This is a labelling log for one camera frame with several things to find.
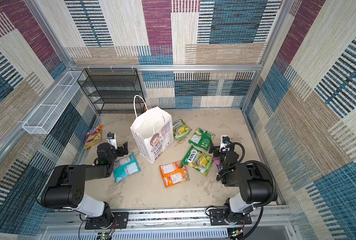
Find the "Fox's spring tea bag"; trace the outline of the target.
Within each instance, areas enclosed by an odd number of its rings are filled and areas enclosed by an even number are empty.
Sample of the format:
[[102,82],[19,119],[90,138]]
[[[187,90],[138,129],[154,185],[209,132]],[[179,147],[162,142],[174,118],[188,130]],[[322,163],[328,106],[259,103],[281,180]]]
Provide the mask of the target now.
[[173,123],[173,135],[178,142],[185,138],[191,131],[192,129],[188,127],[182,119]]

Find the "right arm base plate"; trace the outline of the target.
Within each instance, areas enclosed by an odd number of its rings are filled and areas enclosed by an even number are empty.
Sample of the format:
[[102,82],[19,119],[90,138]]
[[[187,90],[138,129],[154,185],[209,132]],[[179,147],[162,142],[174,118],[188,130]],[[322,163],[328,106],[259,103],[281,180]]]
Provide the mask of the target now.
[[228,213],[225,210],[218,208],[207,208],[205,214],[210,218],[212,226],[252,224],[252,219],[247,214]]

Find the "purple candy bag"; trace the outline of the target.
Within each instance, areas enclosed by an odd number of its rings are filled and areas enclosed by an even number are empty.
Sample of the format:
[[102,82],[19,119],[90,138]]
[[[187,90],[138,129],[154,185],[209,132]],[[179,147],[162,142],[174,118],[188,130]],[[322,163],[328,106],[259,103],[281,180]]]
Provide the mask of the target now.
[[221,159],[219,157],[213,158],[213,162],[216,164],[218,171],[221,171],[223,169]]

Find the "green Fox's candy bag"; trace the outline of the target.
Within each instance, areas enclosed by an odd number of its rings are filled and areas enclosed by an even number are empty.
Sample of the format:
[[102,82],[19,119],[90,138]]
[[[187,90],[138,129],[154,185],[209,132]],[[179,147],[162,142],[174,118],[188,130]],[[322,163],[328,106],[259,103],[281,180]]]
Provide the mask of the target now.
[[213,164],[213,158],[210,155],[197,150],[194,146],[191,146],[183,158],[183,163],[207,177]]

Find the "orange candy bag front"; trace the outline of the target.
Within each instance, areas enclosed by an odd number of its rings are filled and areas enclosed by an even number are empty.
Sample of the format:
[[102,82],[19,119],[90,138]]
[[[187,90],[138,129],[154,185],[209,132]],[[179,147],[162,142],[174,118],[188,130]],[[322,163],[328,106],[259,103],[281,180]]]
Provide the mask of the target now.
[[190,180],[183,160],[160,165],[159,168],[165,188]]

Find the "orange candy bag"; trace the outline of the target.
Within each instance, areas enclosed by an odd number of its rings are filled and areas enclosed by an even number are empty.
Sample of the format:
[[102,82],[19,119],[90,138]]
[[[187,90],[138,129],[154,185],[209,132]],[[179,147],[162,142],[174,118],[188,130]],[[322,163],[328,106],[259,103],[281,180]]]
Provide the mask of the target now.
[[190,180],[183,160],[160,165],[159,168],[165,188]]
[[85,137],[84,150],[94,146],[99,143],[102,139],[102,125],[90,130]]

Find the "orange candy bag by wall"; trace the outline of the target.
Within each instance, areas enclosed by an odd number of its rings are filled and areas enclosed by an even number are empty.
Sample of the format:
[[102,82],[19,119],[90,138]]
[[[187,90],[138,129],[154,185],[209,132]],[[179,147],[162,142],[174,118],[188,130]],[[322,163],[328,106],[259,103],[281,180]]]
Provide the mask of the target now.
[[102,125],[90,130],[85,137],[84,150],[94,146],[99,143],[102,139]]

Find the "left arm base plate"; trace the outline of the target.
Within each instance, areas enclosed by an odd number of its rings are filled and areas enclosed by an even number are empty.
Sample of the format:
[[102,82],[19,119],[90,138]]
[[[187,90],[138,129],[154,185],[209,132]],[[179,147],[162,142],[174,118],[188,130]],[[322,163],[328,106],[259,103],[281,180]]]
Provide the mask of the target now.
[[87,218],[85,230],[125,229],[129,212],[112,212],[108,217]]

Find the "teal mint candy bag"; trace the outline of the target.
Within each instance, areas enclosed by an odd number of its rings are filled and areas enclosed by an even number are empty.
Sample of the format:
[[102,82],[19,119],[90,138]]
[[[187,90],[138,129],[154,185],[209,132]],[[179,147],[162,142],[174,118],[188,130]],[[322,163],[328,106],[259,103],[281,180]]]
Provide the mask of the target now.
[[114,161],[113,176],[116,183],[140,171],[134,153]]

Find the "white paper bag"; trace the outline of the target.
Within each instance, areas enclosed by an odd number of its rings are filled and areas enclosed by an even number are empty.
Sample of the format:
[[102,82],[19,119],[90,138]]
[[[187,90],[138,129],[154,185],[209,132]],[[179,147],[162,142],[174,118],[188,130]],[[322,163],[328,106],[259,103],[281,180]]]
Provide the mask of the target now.
[[152,164],[174,142],[172,116],[159,107],[146,109],[144,113],[138,115],[137,99],[145,101],[139,95],[134,96],[133,107],[136,118],[130,130],[141,156]]

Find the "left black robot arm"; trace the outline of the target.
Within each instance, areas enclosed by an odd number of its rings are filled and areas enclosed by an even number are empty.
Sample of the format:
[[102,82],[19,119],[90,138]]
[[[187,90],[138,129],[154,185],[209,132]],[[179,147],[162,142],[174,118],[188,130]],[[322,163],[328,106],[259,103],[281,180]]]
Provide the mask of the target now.
[[90,197],[85,193],[85,182],[110,177],[115,160],[128,153],[127,142],[118,148],[103,143],[97,147],[98,158],[93,165],[55,167],[43,188],[40,204],[48,209],[66,209],[84,215],[85,230],[125,229],[129,213],[113,213],[107,202]]

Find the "aluminium mounting rail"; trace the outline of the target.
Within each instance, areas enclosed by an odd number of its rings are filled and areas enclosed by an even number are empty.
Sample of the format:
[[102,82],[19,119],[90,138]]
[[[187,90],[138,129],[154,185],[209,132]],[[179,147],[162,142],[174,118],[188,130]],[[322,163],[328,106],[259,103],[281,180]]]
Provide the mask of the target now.
[[116,227],[86,230],[83,217],[60,211],[48,213],[37,240],[301,240],[299,227],[288,206],[269,205],[263,215],[257,209],[246,221],[228,225],[221,210],[205,208],[113,210]]

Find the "green candy bag back-side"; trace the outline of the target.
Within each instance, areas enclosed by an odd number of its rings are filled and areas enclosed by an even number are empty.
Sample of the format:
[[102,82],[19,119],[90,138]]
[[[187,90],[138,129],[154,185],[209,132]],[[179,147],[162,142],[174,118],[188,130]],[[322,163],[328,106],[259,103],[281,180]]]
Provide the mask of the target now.
[[201,128],[197,128],[194,135],[189,140],[189,143],[195,147],[209,151],[212,140],[215,134]]

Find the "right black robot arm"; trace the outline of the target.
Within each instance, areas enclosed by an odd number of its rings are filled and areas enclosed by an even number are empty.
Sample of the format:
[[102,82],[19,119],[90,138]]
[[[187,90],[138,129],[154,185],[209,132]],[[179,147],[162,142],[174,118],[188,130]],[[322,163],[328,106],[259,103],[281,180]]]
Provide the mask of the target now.
[[251,224],[252,213],[277,199],[273,173],[263,163],[244,162],[245,148],[240,143],[211,147],[210,153],[219,159],[216,181],[225,187],[237,187],[239,192],[228,198],[222,208],[209,207],[205,213],[212,226]]

